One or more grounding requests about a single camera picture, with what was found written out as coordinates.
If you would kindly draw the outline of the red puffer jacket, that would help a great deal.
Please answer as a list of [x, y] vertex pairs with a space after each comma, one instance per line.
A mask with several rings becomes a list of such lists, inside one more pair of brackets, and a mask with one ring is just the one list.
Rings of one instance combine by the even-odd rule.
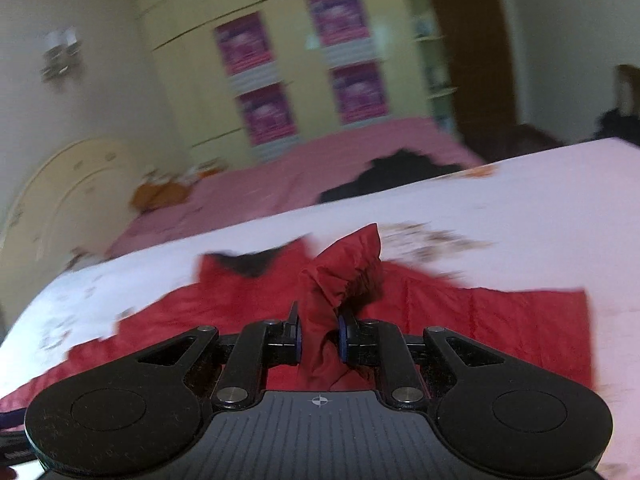
[[376, 226], [337, 240], [312, 256], [304, 240], [232, 256], [201, 256], [198, 278], [124, 318], [110, 338], [70, 349], [66, 360], [7, 394], [6, 411], [24, 408], [43, 389], [67, 377], [128, 356], [200, 325], [236, 333], [266, 318], [296, 311], [302, 360], [268, 375], [273, 390], [369, 389], [373, 376], [338, 357], [330, 333], [337, 311], [376, 318], [417, 335], [440, 326], [584, 386], [593, 383], [588, 299], [584, 292], [500, 292], [461, 288], [381, 259]]

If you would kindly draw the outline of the pink bed sheet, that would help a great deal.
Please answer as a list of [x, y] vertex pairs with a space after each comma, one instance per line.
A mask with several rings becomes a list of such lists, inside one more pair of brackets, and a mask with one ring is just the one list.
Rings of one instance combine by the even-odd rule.
[[437, 165], [480, 166], [484, 160], [440, 130], [429, 117], [386, 122], [332, 133], [299, 144], [273, 162], [226, 170], [194, 184], [185, 202], [139, 214], [107, 249], [118, 258], [250, 220], [313, 205], [319, 195], [354, 180], [373, 159], [402, 148]]

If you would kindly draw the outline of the black garment on bed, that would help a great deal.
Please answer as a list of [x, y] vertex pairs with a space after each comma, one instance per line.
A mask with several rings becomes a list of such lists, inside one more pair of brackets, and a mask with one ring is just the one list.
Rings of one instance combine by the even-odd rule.
[[399, 188], [400, 186], [462, 171], [457, 164], [438, 164], [430, 156], [402, 148], [393, 155], [370, 161], [370, 166], [354, 180], [323, 191], [318, 204], [347, 200]]

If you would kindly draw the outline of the orange patterned pillow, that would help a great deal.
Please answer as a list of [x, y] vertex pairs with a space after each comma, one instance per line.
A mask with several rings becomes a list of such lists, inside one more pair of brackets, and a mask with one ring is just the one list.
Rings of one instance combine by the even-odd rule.
[[178, 181], [148, 181], [136, 188], [130, 206], [136, 211], [147, 212], [182, 204], [190, 194], [190, 185]]

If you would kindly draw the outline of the lower left purple poster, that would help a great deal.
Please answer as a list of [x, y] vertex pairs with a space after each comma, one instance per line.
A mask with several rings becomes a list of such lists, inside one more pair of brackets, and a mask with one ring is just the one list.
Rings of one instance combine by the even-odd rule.
[[294, 136], [297, 132], [282, 84], [243, 93], [236, 100], [253, 146]]

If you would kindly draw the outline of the purple poster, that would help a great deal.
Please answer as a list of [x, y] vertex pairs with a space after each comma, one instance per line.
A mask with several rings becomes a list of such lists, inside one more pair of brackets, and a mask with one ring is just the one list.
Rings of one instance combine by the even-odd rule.
[[388, 114], [384, 81], [375, 62], [334, 68], [331, 78], [337, 113], [343, 125]]
[[259, 12], [216, 27], [214, 35], [224, 68], [230, 76], [273, 60], [268, 32]]
[[282, 84], [243, 93], [236, 100], [253, 146], [294, 136], [297, 132]]
[[307, 0], [322, 47], [370, 36], [361, 0]]

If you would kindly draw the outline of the white floral bed quilt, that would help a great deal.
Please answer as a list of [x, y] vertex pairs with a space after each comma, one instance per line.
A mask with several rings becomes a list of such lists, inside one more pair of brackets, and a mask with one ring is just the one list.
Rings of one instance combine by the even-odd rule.
[[56, 278], [1, 347], [10, 393], [60, 364], [75, 344], [111, 336], [116, 322], [194, 280], [206, 252], [259, 252], [306, 237], [313, 252], [367, 224], [387, 259], [421, 234], [464, 238], [468, 249], [427, 270], [499, 290], [581, 288], [589, 297], [594, 382], [614, 434], [600, 463], [609, 479], [639, 474], [639, 151], [606, 139], [312, 206], [139, 250]]

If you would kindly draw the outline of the cream headboard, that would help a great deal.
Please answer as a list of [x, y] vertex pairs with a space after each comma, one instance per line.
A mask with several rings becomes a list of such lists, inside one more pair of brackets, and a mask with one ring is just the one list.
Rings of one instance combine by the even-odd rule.
[[1, 307], [10, 324], [75, 250], [102, 255], [122, 234], [141, 175], [129, 146], [109, 138], [70, 144], [34, 173], [1, 231]]

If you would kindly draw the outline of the lower right purple poster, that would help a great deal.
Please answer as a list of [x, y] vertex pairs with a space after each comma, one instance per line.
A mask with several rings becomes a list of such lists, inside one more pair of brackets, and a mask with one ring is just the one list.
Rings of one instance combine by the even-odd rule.
[[337, 113], [343, 125], [388, 114], [384, 81], [375, 62], [334, 68], [331, 78]]

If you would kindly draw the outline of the cream wardrobe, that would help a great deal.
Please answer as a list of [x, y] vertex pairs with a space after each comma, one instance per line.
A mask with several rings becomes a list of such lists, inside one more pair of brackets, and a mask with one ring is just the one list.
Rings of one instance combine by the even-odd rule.
[[[387, 119], [433, 116], [452, 124], [450, 84], [430, 0], [361, 0], [368, 38], [322, 47], [307, 0], [134, 0], [181, 140], [193, 160], [234, 168], [265, 162], [292, 145]], [[230, 76], [214, 29], [259, 12], [273, 60]], [[334, 68], [375, 62], [388, 114], [343, 125], [332, 88]], [[250, 144], [241, 94], [282, 84], [297, 132]]]

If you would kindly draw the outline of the upper left purple poster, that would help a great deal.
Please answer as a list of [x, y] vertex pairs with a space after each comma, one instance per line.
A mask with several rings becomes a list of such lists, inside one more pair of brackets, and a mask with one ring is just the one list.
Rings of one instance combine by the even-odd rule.
[[224, 68], [230, 76], [273, 60], [268, 32], [259, 12], [216, 27], [214, 35]]

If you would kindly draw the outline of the upper right purple poster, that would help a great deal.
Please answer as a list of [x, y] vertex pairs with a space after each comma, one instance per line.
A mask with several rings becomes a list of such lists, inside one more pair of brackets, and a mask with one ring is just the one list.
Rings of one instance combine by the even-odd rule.
[[370, 36], [361, 0], [307, 0], [322, 47]]

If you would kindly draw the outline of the brown wooden door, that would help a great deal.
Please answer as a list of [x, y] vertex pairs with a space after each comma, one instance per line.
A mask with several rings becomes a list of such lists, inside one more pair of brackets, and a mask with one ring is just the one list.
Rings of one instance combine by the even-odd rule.
[[444, 35], [454, 118], [466, 143], [516, 124], [511, 46], [500, 0], [432, 0]]

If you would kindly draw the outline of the silver wall lamp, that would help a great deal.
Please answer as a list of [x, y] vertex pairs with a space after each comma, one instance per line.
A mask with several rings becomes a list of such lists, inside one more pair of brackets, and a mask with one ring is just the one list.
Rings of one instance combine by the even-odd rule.
[[43, 66], [40, 70], [43, 81], [79, 78], [84, 69], [82, 62], [82, 41], [75, 27], [57, 29], [48, 32], [46, 50], [43, 53]]

